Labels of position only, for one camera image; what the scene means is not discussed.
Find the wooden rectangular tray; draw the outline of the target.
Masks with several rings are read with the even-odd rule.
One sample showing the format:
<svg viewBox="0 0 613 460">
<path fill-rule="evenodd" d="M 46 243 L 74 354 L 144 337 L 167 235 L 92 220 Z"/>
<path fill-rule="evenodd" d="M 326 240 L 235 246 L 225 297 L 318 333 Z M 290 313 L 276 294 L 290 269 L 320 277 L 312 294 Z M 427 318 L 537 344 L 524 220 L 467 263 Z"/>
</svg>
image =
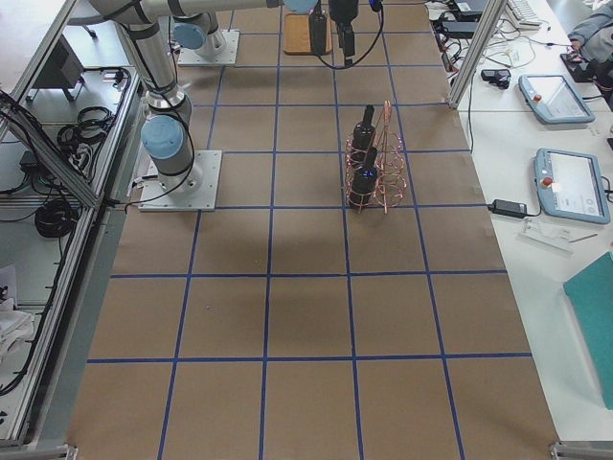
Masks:
<svg viewBox="0 0 613 460">
<path fill-rule="evenodd" d="M 283 50 L 287 55 L 313 56 L 309 44 L 308 17 L 309 14 L 286 13 L 284 15 Z M 327 15 L 326 17 L 328 19 L 328 40 L 327 52 L 324 56 L 332 51 L 331 25 Z"/>
</svg>

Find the black power adapter brick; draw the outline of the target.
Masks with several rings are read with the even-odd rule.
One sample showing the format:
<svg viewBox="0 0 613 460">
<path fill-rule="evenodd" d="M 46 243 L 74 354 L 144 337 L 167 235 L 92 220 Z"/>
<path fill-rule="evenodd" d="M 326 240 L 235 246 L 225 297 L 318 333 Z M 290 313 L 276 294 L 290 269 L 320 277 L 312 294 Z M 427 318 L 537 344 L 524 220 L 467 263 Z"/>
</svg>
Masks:
<svg viewBox="0 0 613 460">
<path fill-rule="evenodd" d="M 478 22 L 442 21 L 440 33 L 450 38 L 470 39 L 478 26 Z"/>
</svg>

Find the blue teach pendant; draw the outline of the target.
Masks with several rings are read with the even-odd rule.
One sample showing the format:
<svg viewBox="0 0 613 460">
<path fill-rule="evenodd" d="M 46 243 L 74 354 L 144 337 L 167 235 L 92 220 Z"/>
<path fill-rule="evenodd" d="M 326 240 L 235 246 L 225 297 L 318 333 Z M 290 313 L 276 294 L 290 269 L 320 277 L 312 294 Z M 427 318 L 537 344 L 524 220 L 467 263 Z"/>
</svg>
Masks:
<svg viewBox="0 0 613 460">
<path fill-rule="evenodd" d="M 595 155 L 541 148 L 534 158 L 536 192 L 549 216 L 607 224 L 601 170 Z"/>
<path fill-rule="evenodd" d="M 523 75 L 518 87 L 543 124 L 589 124 L 595 115 L 574 84 L 563 75 Z"/>
</svg>

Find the dark wine bottle in basket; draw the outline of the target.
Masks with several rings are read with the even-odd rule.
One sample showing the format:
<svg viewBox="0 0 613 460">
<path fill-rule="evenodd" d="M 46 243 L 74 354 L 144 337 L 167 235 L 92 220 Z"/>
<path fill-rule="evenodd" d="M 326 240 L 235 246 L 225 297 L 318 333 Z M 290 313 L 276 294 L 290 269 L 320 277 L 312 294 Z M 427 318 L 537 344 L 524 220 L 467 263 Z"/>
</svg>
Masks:
<svg viewBox="0 0 613 460">
<path fill-rule="evenodd" d="M 353 163 L 361 163 L 365 160 L 366 153 L 375 137 L 375 127 L 373 126 L 373 116 L 375 108 L 371 104 L 367 104 L 362 120 L 355 125 L 352 132 L 352 153 L 351 160 Z"/>
</svg>

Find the dark wine bottle carried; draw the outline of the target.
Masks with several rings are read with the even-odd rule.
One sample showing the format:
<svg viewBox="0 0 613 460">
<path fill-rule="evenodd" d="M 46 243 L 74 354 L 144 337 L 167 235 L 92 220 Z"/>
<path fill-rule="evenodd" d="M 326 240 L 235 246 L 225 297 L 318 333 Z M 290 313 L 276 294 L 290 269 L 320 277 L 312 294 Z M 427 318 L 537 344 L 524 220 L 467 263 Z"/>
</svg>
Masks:
<svg viewBox="0 0 613 460">
<path fill-rule="evenodd" d="M 314 56 L 322 57 L 327 52 L 328 19 L 316 5 L 308 17 L 310 51 Z"/>
</svg>

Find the small black power adapter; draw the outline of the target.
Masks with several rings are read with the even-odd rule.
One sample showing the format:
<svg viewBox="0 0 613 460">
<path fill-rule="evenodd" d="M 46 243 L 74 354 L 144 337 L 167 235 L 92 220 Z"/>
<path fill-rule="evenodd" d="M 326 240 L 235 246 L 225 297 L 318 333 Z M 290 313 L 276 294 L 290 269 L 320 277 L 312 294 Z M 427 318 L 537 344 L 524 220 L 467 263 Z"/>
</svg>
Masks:
<svg viewBox="0 0 613 460">
<path fill-rule="evenodd" d="M 506 216 L 515 219 L 523 219 L 528 215 L 525 203 L 494 199 L 489 205 L 488 210 L 494 215 Z"/>
</svg>

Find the blue teach pendant upper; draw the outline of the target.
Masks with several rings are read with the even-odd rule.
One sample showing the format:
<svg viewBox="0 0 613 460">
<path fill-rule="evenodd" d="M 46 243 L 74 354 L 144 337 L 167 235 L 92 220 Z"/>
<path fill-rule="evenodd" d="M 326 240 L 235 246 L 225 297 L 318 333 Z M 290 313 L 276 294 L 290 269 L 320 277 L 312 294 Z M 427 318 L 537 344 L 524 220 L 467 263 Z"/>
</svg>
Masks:
<svg viewBox="0 0 613 460">
<path fill-rule="evenodd" d="M 574 84 L 563 75 L 523 75 L 518 87 L 543 124 L 589 124 L 595 115 Z"/>
</svg>

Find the blue teach pendant lower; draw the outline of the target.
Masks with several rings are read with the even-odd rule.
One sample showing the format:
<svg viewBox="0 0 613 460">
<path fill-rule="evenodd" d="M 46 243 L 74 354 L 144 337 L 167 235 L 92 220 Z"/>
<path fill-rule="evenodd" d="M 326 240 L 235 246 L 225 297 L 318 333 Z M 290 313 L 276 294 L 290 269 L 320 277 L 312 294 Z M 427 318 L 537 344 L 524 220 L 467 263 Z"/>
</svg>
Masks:
<svg viewBox="0 0 613 460">
<path fill-rule="evenodd" d="M 601 170 L 595 155 L 541 148 L 534 158 L 536 192 L 549 216 L 607 224 Z"/>
</svg>

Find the aluminium frame post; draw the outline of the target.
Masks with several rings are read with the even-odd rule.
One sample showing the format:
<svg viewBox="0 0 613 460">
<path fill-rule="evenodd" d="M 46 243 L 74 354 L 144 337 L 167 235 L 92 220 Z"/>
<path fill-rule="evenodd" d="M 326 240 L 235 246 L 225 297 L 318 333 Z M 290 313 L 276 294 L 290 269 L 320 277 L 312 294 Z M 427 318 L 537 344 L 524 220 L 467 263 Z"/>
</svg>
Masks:
<svg viewBox="0 0 613 460">
<path fill-rule="evenodd" d="M 465 59 L 455 76 L 447 98 L 448 105 L 456 109 L 470 83 L 476 70 L 478 61 L 493 34 L 497 21 L 505 8 L 505 0 L 489 1 L 468 46 Z"/>
</svg>

